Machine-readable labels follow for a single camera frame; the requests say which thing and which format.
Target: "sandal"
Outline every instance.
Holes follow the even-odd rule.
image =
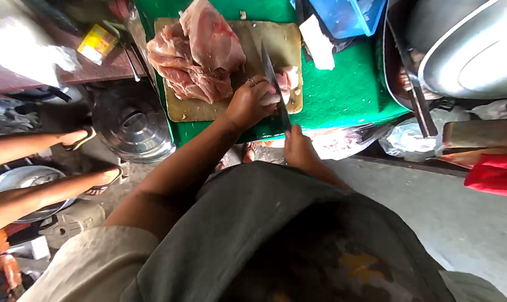
[[[80,146],[82,146],[83,143],[89,141],[90,139],[94,138],[97,135],[97,132],[91,126],[85,126],[85,127],[83,127],[83,129],[88,132],[88,135],[81,140],[75,141],[75,143],[72,145],[69,145],[69,146],[62,145],[62,147],[65,149],[65,151],[75,151]]]
[[[244,157],[246,156],[246,154],[248,153],[248,151],[252,150],[254,155],[254,159],[252,161],[255,161],[256,160],[256,155],[257,155],[257,144],[255,142],[247,142],[244,144],[244,153],[242,155],[242,162],[244,162]]]
[[[85,193],[87,195],[90,195],[90,196],[95,196],[95,195],[99,195],[101,194],[102,192],[104,192],[104,190],[108,189],[108,187],[110,185],[112,185],[114,182],[116,182],[116,180],[118,180],[122,175],[123,175],[123,168],[119,167],[119,166],[114,166],[114,168],[118,169],[119,170],[119,173],[116,177],[114,177],[114,179],[112,179],[111,182],[105,184],[105,185],[96,185],[96,186],[93,186],[91,188],[89,188]]]

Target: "red bag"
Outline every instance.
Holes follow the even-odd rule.
[[[507,154],[482,154],[466,176],[464,186],[507,196]]]

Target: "green mat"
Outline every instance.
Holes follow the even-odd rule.
[[[148,39],[155,36],[153,23],[160,17],[178,18],[179,10],[185,10],[191,0],[158,1],[135,0]],[[296,12],[288,0],[210,0],[227,20],[240,20],[239,11],[247,14],[247,20],[296,22]],[[326,127],[350,127],[374,122],[382,124],[408,110],[398,105],[385,91],[377,77],[373,40],[358,44],[334,55],[334,70],[318,70],[312,61],[305,62],[302,55],[304,79],[304,109],[291,114],[293,124],[303,129]],[[157,75],[160,91],[164,91],[162,78]],[[163,93],[163,107],[166,108]],[[182,146],[210,125],[210,121],[169,121],[172,138],[177,147]],[[267,117],[246,131],[239,143],[274,138],[283,134],[278,118]]]

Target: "wooden cutting board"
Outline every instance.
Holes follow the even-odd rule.
[[[172,24],[176,18],[158,18],[155,21],[155,32],[160,31],[165,25]],[[233,90],[244,84],[248,77],[257,74],[264,75],[263,62],[261,60],[261,40],[269,52],[274,70],[285,66],[298,66],[298,87],[302,92],[302,63],[300,50],[300,31],[295,23],[280,24],[264,21],[228,21],[231,29],[241,42],[242,50],[246,55],[244,71],[239,70],[231,74]],[[204,100],[195,98],[179,100],[172,88],[164,83],[166,106],[169,118],[172,121],[202,121],[215,120],[218,115],[225,112],[230,99],[214,102],[212,105]],[[298,113],[302,110],[302,93],[296,95],[290,92],[290,101],[287,111]]]

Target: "raw pork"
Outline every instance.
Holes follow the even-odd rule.
[[[233,95],[229,72],[222,68],[211,70],[192,62],[190,44],[179,22],[159,31],[147,43],[147,49],[149,62],[180,100],[198,98],[212,104]]]
[[[184,98],[198,98],[210,103],[207,95],[199,86],[194,84],[188,72],[183,72],[177,68],[160,66],[158,73],[166,79],[166,84],[175,90],[175,95],[180,100]]]
[[[147,43],[148,59],[179,99],[233,95],[229,73],[246,61],[238,38],[207,0],[195,0]]]
[[[208,0],[194,0],[179,15],[192,57],[199,65],[234,72],[246,62],[237,35]]]
[[[286,66],[279,69],[276,74],[278,86],[280,86],[281,96],[284,98],[284,103],[287,105],[290,100],[290,91],[298,87],[298,67]],[[276,94],[266,94],[261,98],[261,105],[267,106],[280,101],[279,96]]]

